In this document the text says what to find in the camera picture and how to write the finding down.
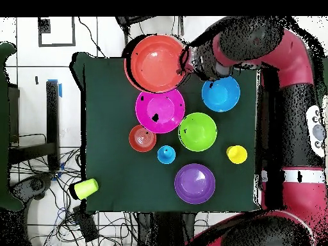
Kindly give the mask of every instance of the blue bowl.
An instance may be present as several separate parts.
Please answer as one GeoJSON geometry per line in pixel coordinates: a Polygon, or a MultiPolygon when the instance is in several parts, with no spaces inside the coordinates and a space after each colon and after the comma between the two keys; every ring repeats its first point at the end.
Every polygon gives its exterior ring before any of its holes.
{"type": "Polygon", "coordinates": [[[213,111],[230,110],[236,106],[239,97],[239,85],[231,76],[216,81],[207,81],[202,87],[202,100],[213,111]]]}
{"type": "Polygon", "coordinates": [[[176,152],[171,146],[164,145],[158,150],[157,158],[163,164],[170,164],[176,158],[176,152]]]}

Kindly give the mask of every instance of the white floor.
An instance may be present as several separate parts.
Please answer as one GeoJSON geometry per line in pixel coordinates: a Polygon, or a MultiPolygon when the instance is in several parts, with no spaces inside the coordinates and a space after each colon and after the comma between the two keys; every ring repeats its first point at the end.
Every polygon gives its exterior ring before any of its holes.
{"type": "MultiPolygon", "coordinates": [[[[188,42],[199,36],[208,26],[222,18],[223,16],[188,16],[184,18],[184,39],[188,42]]],[[[327,17],[297,17],[299,25],[317,36],[319,41],[325,47],[325,53],[328,49],[328,37],[326,35],[328,28],[327,17]]],[[[50,17],[51,34],[42,34],[42,40],[48,43],[69,43],[72,42],[71,19],[70,17],[50,17]]],[[[86,24],[92,34],[93,40],[101,48],[106,57],[119,57],[124,48],[124,34],[119,28],[114,17],[81,17],[81,22],[86,24]]],[[[6,71],[10,82],[18,84],[20,88],[19,101],[19,133],[28,135],[32,133],[46,134],[46,107],[45,107],[45,82],[48,79],[57,79],[62,84],[62,97],[59,98],[60,104],[60,152],[61,154],[76,150],[81,145],[80,138],[80,91],[75,84],[72,74],[69,70],[69,63],[72,54],[75,52],[88,52],[93,56],[102,56],[97,51],[95,44],[90,38],[87,28],[80,24],[75,17],[75,47],[39,47],[38,46],[38,26],[37,18],[0,18],[0,42],[12,42],[17,45],[17,53],[9,57],[6,62],[6,71]],[[38,77],[38,84],[35,82],[35,76],[38,77]]],[[[139,24],[132,25],[131,36],[136,37],[144,33],[166,33],[177,34],[177,16],[159,16],[146,20],[139,24]]],[[[27,136],[20,140],[21,145],[30,145],[42,143],[42,136],[27,136]]],[[[66,164],[69,171],[79,170],[73,157],[66,164]]],[[[41,165],[41,162],[33,160],[32,165],[41,165]]],[[[11,182],[15,183],[29,176],[30,171],[23,163],[16,165],[20,167],[19,174],[11,174],[11,182]]],[[[64,182],[72,182],[67,174],[62,176],[64,182]]],[[[61,208],[64,205],[63,191],[57,181],[53,181],[51,190],[56,195],[56,203],[61,208]]],[[[73,201],[72,207],[77,206],[79,201],[73,201]]],[[[199,213],[196,220],[203,219],[209,226],[233,216],[235,213],[199,213]]],[[[33,201],[28,215],[28,231],[33,246],[43,246],[46,236],[54,229],[60,221],[58,217],[58,208],[54,202],[54,195],[47,191],[45,197],[40,201],[33,201]]],[[[109,237],[126,236],[128,231],[122,227],[124,222],[123,213],[103,213],[94,215],[95,223],[100,230],[100,234],[109,237]]],[[[199,233],[206,228],[204,221],[198,221],[195,225],[195,233],[199,233]]],[[[65,237],[72,239],[71,234],[65,237]]],[[[112,246],[113,242],[100,238],[88,246],[112,246]]],[[[124,244],[129,245],[131,235],[124,238],[124,244]]],[[[86,246],[84,240],[78,241],[79,246],[86,246]]],[[[77,246],[75,242],[63,242],[61,246],[77,246]]]]}

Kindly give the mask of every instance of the black chair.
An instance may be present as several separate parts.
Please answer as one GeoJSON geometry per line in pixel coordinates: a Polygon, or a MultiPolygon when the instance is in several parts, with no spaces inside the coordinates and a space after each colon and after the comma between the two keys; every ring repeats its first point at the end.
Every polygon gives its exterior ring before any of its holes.
{"type": "MultiPolygon", "coordinates": [[[[124,32],[124,40],[127,45],[128,43],[128,36],[130,33],[130,26],[132,24],[138,24],[139,22],[142,22],[144,20],[153,18],[155,16],[130,16],[130,17],[116,17],[116,21],[119,24],[119,26],[122,28],[124,32]]],[[[178,16],[178,25],[181,36],[185,34],[184,28],[183,28],[183,16],[178,16]]]]}
{"type": "Polygon", "coordinates": [[[8,57],[16,47],[0,42],[0,246],[31,246],[27,234],[27,215],[33,199],[43,198],[50,187],[54,171],[59,169],[58,148],[58,90],[57,84],[47,82],[47,142],[38,145],[17,146],[18,98],[17,85],[9,83],[4,73],[8,57]],[[12,165],[48,155],[49,173],[30,176],[10,186],[9,171],[12,165]]]}

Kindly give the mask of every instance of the table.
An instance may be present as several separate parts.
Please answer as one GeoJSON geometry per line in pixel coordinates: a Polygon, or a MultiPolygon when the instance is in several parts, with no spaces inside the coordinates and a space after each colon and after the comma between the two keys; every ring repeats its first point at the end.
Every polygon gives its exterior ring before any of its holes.
{"type": "Polygon", "coordinates": [[[197,76],[192,75],[178,88],[184,97],[186,115],[203,112],[216,122],[218,136],[211,148],[203,152],[187,150],[180,143],[176,128],[157,135],[153,150],[139,153],[130,147],[128,137],[138,124],[135,102],[140,92],[127,80],[123,63],[122,58],[93,58],[76,53],[70,66],[77,84],[86,92],[86,178],[95,178],[99,183],[98,192],[87,199],[87,210],[239,212],[257,209],[253,203],[256,71],[234,70],[241,96],[238,104],[224,113],[211,111],[202,102],[204,82],[197,76]],[[176,150],[172,164],[158,161],[157,151],[162,145],[176,150]],[[230,145],[247,149],[245,163],[235,165],[228,160],[226,149],[230,145]],[[177,172],[189,163],[203,164],[215,176],[215,193],[203,204],[185,203],[174,190],[177,172]]]}

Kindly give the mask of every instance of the blue tape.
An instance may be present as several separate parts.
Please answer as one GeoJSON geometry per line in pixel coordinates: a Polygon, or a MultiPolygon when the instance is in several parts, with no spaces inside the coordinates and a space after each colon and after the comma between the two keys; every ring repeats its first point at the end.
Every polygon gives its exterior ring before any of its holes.
{"type": "Polygon", "coordinates": [[[60,97],[63,97],[63,93],[62,93],[62,84],[59,84],[59,88],[58,88],[58,93],[60,97]]]}
{"type": "Polygon", "coordinates": [[[58,172],[57,173],[57,176],[60,178],[62,176],[62,173],[61,172],[58,172]]]}

